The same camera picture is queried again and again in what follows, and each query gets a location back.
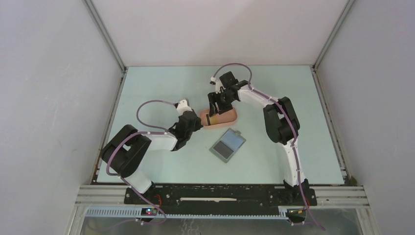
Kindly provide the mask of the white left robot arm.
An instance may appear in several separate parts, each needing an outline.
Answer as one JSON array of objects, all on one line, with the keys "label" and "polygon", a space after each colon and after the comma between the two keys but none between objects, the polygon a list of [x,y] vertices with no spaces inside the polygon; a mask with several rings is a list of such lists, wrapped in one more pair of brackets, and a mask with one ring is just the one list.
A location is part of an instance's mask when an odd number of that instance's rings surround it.
[{"label": "white left robot arm", "polygon": [[140,169],[149,151],[178,151],[190,140],[192,134],[202,128],[196,113],[185,111],[166,132],[143,132],[127,124],[105,145],[100,158],[107,164],[107,174],[117,176],[136,190],[136,198],[143,204],[154,200],[151,181]]}]

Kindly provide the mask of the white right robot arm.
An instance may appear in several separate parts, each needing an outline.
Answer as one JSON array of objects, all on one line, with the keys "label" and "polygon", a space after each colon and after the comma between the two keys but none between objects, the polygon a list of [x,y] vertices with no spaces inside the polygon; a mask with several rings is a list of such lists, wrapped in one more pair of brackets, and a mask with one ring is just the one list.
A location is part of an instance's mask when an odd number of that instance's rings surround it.
[{"label": "white right robot arm", "polygon": [[201,118],[205,126],[224,125],[231,121],[233,102],[250,104],[262,110],[265,130],[274,143],[282,144],[285,151],[285,200],[292,205],[304,199],[309,188],[298,157],[300,123],[289,98],[274,98],[254,88],[247,80],[238,81],[232,72],[219,78],[212,77],[215,90],[209,93],[209,109]]}]

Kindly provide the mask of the pink oval tray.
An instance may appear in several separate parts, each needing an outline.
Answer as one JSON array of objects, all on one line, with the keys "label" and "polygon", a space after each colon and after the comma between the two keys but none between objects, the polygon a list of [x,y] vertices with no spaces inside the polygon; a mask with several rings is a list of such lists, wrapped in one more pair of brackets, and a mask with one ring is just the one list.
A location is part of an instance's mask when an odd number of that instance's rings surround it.
[{"label": "pink oval tray", "polygon": [[199,117],[201,118],[202,125],[204,129],[217,129],[232,126],[237,123],[238,114],[237,110],[233,108],[232,110],[225,112],[223,114],[218,114],[218,123],[217,125],[212,126],[205,126],[206,123],[206,114],[209,114],[209,109],[202,110],[199,113]]}]

